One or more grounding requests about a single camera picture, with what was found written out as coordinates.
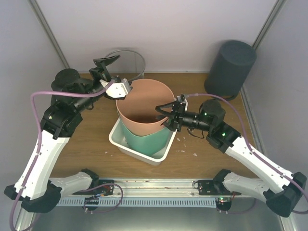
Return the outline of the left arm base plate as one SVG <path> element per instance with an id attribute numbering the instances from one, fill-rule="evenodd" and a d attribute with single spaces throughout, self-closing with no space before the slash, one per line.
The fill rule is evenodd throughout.
<path id="1" fill-rule="evenodd" d="M 99 187 L 91 188 L 87 190 L 79 191 L 80 193 L 87 193 L 87 194 L 93 194 L 98 196 L 108 196 L 113 194 L 114 184 L 113 183 L 107 183 L 102 184 Z"/>

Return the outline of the salmon pink plastic bin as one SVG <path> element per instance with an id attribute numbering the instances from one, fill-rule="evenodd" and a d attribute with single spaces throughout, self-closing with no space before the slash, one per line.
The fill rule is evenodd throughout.
<path id="1" fill-rule="evenodd" d="M 116 101 L 119 117 L 135 135 L 145 136 L 164 128 L 156 120 L 158 105 L 175 100 L 172 90 L 164 83 L 153 79 L 139 79 L 131 84 L 132 90 L 124 100 Z"/>

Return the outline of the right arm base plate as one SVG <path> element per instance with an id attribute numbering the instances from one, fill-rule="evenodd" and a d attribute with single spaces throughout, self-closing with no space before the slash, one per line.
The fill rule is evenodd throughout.
<path id="1" fill-rule="evenodd" d="M 192 182 L 194 189 L 198 191 L 201 196 L 233 196 L 241 195 L 239 192 L 231 192 L 226 189 L 218 190 L 213 183 L 213 180 L 194 180 Z"/>

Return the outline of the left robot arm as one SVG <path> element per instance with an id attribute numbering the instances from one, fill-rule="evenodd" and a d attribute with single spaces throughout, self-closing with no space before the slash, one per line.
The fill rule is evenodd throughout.
<path id="1" fill-rule="evenodd" d="M 126 79 L 111 76 L 107 70 L 119 55 L 94 59 L 91 78 L 82 78 L 73 68 L 57 73 L 51 83 L 51 104 L 42 119 L 37 119 L 38 139 L 20 179 L 5 188 L 4 194 L 30 213 L 48 213 L 59 201 L 75 193 L 95 194 L 99 176 L 89 169 L 51 180 L 55 163 L 82 122 L 82 112 L 92 110 L 102 97 L 124 99 L 131 90 Z"/>

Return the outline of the green plastic bin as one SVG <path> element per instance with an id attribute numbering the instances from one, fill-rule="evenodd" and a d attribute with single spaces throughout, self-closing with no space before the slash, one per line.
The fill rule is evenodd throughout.
<path id="1" fill-rule="evenodd" d="M 171 134 L 169 129 L 163 128 L 162 130 L 149 135 L 137 136 L 133 134 L 122 121 L 120 121 L 119 124 L 122 128 L 128 146 L 132 150 L 147 156 L 151 156 L 163 149 Z"/>

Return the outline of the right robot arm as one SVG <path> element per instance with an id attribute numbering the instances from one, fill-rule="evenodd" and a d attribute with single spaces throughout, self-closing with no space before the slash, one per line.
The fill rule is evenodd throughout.
<path id="1" fill-rule="evenodd" d="M 206 100 L 199 112 L 187 111 L 185 95 L 174 102 L 156 108 L 168 121 L 164 126 L 171 131 L 186 127 L 207 132 L 204 137 L 215 149 L 242 163 L 257 179 L 239 176 L 222 169 L 212 180 L 214 191 L 222 195 L 247 195 L 264 202 L 280 217 L 287 218 L 295 212 L 302 196 L 307 177 L 301 172 L 292 173 L 269 160 L 247 141 L 247 138 L 224 122 L 225 110 L 216 99 Z"/>

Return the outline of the dark grey plastic bin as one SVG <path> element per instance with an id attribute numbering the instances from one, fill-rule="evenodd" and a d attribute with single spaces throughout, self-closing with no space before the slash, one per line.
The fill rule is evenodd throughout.
<path id="1" fill-rule="evenodd" d="M 227 101 L 233 100 L 239 94 L 256 59 L 256 50 L 249 44 L 238 40 L 224 42 L 204 82 L 205 91 Z"/>

